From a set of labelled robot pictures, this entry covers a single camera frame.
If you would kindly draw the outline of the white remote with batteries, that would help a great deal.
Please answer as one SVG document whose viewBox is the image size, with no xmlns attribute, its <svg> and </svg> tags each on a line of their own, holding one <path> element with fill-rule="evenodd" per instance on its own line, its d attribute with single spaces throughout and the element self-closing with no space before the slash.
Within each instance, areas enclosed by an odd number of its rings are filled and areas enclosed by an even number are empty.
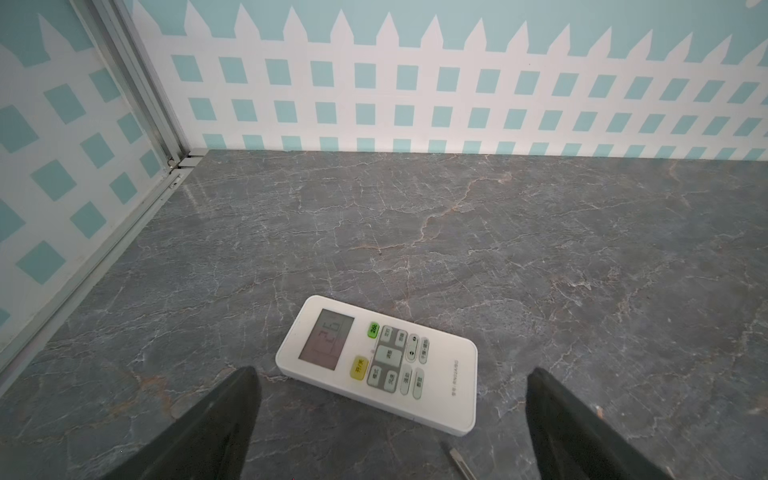
<svg viewBox="0 0 768 480">
<path fill-rule="evenodd" d="M 454 436 L 476 424 L 469 339 L 313 295 L 276 354 L 282 374 Z"/>
</svg>

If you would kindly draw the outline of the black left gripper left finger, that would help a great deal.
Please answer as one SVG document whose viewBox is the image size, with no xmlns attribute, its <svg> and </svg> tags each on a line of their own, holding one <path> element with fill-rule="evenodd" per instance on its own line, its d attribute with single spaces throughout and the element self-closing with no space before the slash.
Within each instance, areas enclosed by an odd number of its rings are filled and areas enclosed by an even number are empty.
<svg viewBox="0 0 768 480">
<path fill-rule="evenodd" d="M 238 479 L 261 404 L 256 370 L 242 367 L 106 479 Z"/>
</svg>

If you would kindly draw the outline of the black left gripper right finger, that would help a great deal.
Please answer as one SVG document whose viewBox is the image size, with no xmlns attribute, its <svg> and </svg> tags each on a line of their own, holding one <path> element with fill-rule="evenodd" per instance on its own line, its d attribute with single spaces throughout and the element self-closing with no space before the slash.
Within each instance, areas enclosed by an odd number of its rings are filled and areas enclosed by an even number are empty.
<svg viewBox="0 0 768 480">
<path fill-rule="evenodd" d="M 525 413 L 542 479 L 667 479 L 547 370 L 527 376 Z"/>
</svg>

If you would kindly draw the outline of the clear handle screwdriver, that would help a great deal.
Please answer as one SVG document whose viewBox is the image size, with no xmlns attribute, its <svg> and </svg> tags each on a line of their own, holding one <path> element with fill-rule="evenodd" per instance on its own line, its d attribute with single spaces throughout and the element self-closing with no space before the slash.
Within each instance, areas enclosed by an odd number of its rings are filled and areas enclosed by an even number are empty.
<svg viewBox="0 0 768 480">
<path fill-rule="evenodd" d="M 477 480 L 477 477 L 472 472 L 471 468 L 468 466 L 464 458 L 461 456 L 461 454 L 458 452 L 457 449 L 453 447 L 448 448 L 448 455 L 453 461 L 454 465 L 462 475 L 462 478 L 464 480 Z"/>
</svg>

